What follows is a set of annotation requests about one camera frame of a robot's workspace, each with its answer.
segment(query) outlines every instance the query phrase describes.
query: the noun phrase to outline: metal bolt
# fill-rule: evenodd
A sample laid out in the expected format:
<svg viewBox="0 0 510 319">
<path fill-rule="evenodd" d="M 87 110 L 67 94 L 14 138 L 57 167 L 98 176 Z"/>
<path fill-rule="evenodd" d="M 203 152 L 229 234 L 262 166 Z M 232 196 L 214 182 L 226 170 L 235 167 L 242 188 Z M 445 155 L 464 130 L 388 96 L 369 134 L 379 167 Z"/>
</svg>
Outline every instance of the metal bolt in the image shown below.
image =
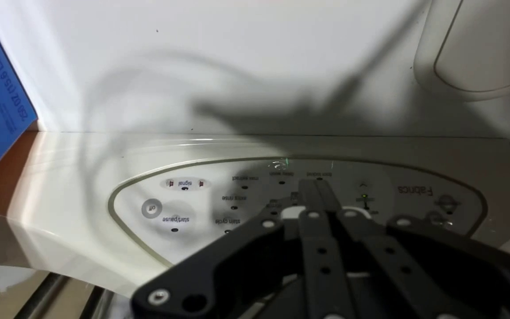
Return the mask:
<svg viewBox="0 0 510 319">
<path fill-rule="evenodd" d="M 153 291 L 149 297 L 148 302 L 153 306 L 162 305 L 163 303 L 166 303 L 168 299 L 170 298 L 170 293 L 166 289 L 157 289 Z"/>
<path fill-rule="evenodd" d="M 324 319 L 345 319 L 345 318 L 342 317 L 341 315 L 336 315 L 336 314 L 332 313 L 332 314 L 326 315 L 326 317 L 324 317 Z"/>
<path fill-rule="evenodd" d="M 273 222 L 272 220 L 263 221 L 263 227 L 265 227 L 265 228 L 272 228 L 274 226 L 275 226 L 275 222 Z"/>
<path fill-rule="evenodd" d="M 358 216 L 358 214 L 354 210 L 347 210 L 346 212 L 344 212 L 344 216 L 355 217 L 355 216 Z"/>
<path fill-rule="evenodd" d="M 410 226 L 410 220 L 401 218 L 401 219 L 397 220 L 397 225 L 399 225 L 399 226 Z"/>
<path fill-rule="evenodd" d="M 436 319 L 459 319 L 459 318 L 456 317 L 455 315 L 450 315 L 449 313 L 443 313 L 441 315 L 438 315 Z"/>
</svg>

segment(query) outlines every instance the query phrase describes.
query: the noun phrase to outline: white appliance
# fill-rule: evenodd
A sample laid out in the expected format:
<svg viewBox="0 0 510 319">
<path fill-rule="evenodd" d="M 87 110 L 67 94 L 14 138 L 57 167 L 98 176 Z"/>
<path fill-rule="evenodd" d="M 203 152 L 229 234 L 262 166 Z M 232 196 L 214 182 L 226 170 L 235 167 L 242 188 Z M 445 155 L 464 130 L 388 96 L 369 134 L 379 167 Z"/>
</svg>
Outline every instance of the white appliance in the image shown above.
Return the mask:
<svg viewBox="0 0 510 319">
<path fill-rule="evenodd" d="M 302 178 L 510 252 L 510 2 L 0 0 L 0 40 L 40 117 L 0 264 L 129 296 Z"/>
</svg>

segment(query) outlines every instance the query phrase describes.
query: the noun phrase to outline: washing machine control panel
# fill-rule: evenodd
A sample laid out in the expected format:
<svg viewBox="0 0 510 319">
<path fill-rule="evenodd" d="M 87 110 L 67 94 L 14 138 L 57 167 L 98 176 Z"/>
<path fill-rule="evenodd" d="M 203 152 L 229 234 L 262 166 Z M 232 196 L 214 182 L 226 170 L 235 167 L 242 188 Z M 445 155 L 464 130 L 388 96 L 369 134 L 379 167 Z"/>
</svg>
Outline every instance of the washing machine control panel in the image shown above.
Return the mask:
<svg viewBox="0 0 510 319">
<path fill-rule="evenodd" d="M 327 180 L 342 206 L 384 224 L 396 214 L 469 235 L 486 214 L 474 188 L 434 172 L 386 163 L 276 158 L 159 170 L 119 186 L 110 214 L 159 258 L 178 263 L 265 207 L 297 206 L 301 179 Z M 288 205 L 278 199 L 290 198 Z"/>
</svg>

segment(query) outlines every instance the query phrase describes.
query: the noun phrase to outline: off button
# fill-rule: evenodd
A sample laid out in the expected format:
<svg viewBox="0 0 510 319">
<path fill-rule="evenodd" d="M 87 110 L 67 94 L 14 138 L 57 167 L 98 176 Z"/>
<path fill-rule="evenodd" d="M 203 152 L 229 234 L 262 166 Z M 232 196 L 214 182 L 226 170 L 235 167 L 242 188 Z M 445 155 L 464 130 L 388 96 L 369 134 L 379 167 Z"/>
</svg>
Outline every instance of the off button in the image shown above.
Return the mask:
<svg viewBox="0 0 510 319">
<path fill-rule="evenodd" d="M 141 213 L 146 218 L 153 219 L 159 216 L 160 212 L 162 212 L 162 203 L 155 198 L 146 200 L 141 207 Z"/>
</svg>

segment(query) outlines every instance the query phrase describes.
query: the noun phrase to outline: washing machine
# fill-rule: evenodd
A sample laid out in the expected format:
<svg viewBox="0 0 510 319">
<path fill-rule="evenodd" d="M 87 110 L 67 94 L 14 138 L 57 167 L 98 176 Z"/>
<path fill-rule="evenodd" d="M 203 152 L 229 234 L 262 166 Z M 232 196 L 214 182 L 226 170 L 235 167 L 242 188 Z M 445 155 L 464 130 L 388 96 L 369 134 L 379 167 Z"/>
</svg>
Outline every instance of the washing machine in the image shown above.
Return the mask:
<svg viewBox="0 0 510 319">
<path fill-rule="evenodd" d="M 510 2 L 0 0 L 0 42 L 0 265 L 129 297 L 301 179 L 510 252 Z"/>
</svg>

